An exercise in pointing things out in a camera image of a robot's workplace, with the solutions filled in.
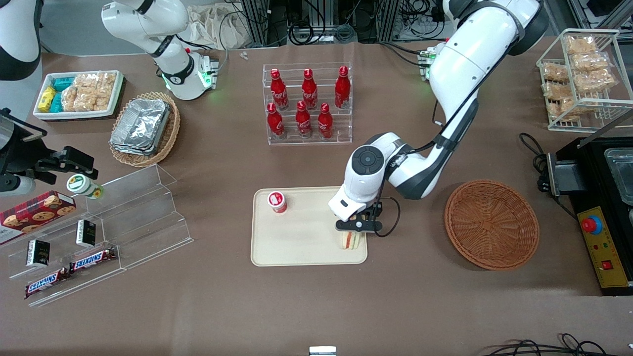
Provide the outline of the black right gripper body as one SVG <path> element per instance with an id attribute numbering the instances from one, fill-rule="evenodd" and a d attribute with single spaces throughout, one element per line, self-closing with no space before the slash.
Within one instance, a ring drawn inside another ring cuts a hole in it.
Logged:
<path id="1" fill-rule="evenodd" d="M 54 150 L 47 148 L 42 138 L 47 131 L 11 115 L 0 112 L 0 195 L 25 195 L 33 192 L 36 181 L 53 185 L 56 175 L 41 170 L 40 160 L 51 157 Z"/>

